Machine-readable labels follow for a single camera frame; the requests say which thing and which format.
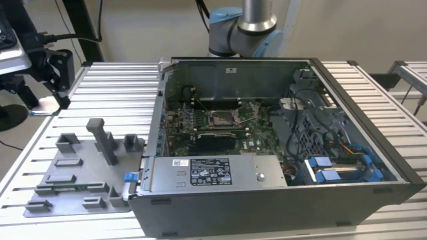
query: yellow wire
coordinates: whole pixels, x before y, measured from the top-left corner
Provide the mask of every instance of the yellow wire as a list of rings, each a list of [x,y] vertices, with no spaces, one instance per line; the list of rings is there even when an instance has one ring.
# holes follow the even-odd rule
[[[345,147],[345,145],[344,145],[343,143],[341,143],[340,145],[341,145],[341,147],[347,150],[348,153],[355,154],[353,151],[351,151],[349,148]]]

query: slotted aluminum table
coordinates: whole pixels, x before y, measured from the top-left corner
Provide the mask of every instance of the slotted aluminum table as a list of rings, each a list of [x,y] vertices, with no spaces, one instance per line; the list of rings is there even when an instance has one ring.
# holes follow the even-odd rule
[[[331,74],[427,182],[427,129],[364,70],[347,62],[324,62]],[[24,204],[33,195],[56,154],[60,133],[91,139],[85,124],[101,117],[115,137],[136,133],[147,140],[156,89],[156,63],[93,63],[83,67],[69,93],[71,105],[48,117],[0,183],[0,238],[143,239],[132,212],[25,218]],[[384,206],[357,226],[261,232],[195,239],[427,239],[427,189],[405,203]]]

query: power supply label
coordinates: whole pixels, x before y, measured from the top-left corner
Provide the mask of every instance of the power supply label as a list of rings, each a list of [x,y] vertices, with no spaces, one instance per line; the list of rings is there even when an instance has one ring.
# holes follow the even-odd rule
[[[228,158],[191,159],[191,178],[193,186],[231,185],[232,170]]]

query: sticker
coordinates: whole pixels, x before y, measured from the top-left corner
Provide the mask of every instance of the sticker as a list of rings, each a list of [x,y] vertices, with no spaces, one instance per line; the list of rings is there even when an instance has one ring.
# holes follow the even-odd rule
[[[191,159],[189,182],[193,186],[231,185],[232,171],[228,158]]]
[[[188,167],[188,159],[173,159],[172,166],[173,167]]]
[[[235,67],[225,68],[225,73],[227,74],[235,74],[236,72],[237,72],[237,68],[235,68]]]

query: green circuit board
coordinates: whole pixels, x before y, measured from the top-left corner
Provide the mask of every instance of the green circuit board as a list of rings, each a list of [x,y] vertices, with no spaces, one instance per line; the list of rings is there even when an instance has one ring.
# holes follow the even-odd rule
[[[267,113],[271,107],[255,100],[243,101],[237,109],[211,112],[176,107],[175,111],[168,112],[171,156],[255,154],[281,157],[283,150]],[[233,149],[192,152],[191,148],[196,147],[195,139],[200,133],[235,134]]]

